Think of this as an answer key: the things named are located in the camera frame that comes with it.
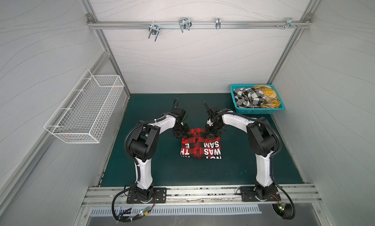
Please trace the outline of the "red black plaid shirt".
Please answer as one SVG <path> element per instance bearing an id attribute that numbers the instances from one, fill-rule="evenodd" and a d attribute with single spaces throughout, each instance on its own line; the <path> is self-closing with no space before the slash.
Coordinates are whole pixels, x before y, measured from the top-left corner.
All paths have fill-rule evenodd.
<path id="1" fill-rule="evenodd" d="M 191 129 L 182 138 L 180 156 L 195 159 L 222 159 L 221 138 L 208 139 L 203 128 Z"/>

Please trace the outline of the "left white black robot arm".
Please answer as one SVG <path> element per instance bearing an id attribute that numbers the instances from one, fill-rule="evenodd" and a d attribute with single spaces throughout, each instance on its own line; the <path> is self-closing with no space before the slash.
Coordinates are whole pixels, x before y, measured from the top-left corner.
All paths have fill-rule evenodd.
<path id="1" fill-rule="evenodd" d="M 149 201 L 152 198 L 151 160 L 156 152 L 159 136 L 171 129 L 175 138 L 185 137 L 189 132 L 188 125 L 183 121 L 185 114 L 185 109 L 179 107 L 179 100 L 175 99 L 171 112 L 151 121 L 139 121 L 127 134 L 124 150 L 135 164 L 135 194 L 140 200 Z"/>

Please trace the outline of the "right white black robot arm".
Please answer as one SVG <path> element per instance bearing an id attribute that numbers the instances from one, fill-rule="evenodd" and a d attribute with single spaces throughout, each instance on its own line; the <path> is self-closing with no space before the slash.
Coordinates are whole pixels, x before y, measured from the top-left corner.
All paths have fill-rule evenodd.
<path id="1" fill-rule="evenodd" d="M 264 117 L 250 118 L 229 109 L 217 110 L 206 102 L 209 119 L 206 124 L 208 139 L 221 136 L 224 126 L 229 125 L 247 133 L 249 146 L 256 157 L 256 181 L 254 193 L 258 200 L 266 201 L 277 191 L 279 184 L 273 176 L 273 158 L 282 149 L 281 138 Z"/>

